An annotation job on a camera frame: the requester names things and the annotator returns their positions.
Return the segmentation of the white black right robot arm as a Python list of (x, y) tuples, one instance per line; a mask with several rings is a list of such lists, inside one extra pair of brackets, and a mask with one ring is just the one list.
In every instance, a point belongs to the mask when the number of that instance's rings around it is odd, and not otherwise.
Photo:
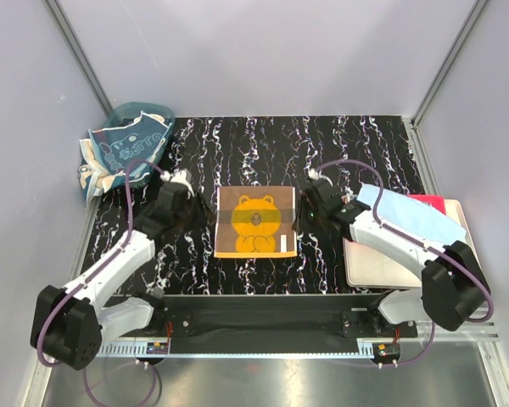
[[(367, 317), (376, 335), (424, 319), (453, 332), (494, 312), (467, 229), (420, 200), (371, 184), (344, 198), (318, 178), (300, 194), (298, 225), (339, 234), (348, 285), (383, 290)], [(480, 319), (482, 305), (488, 309)]]

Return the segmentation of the yellow towel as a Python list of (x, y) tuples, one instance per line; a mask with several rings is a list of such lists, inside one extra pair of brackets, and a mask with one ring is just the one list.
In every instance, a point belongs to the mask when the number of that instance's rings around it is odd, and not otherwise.
[(216, 192), (218, 259), (284, 259), (298, 254), (291, 186), (226, 186)]

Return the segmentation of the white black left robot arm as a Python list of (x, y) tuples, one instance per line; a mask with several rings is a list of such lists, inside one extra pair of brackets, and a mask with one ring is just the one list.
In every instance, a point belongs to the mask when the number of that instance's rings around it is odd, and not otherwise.
[(64, 364), (80, 371), (102, 346), (140, 331), (160, 334), (169, 323), (165, 303), (155, 293), (134, 293), (108, 302), (139, 268), (161, 249), (167, 235), (203, 228), (211, 221), (203, 194), (166, 181), (158, 197), (139, 214), (128, 214), (120, 240), (88, 270), (62, 287), (48, 285), (37, 296), (30, 344), (46, 367)]

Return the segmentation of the light blue terry towel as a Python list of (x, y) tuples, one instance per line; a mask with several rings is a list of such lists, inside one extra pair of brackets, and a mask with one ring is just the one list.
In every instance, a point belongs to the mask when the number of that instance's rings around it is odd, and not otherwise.
[(357, 200), (377, 211), (376, 215), (360, 215), (354, 223), (352, 235), (361, 244), (390, 246), (409, 241), (389, 230), (401, 231), (416, 241), (451, 245), (466, 241), (466, 230), (437, 209), (406, 195), (372, 184), (362, 185)]

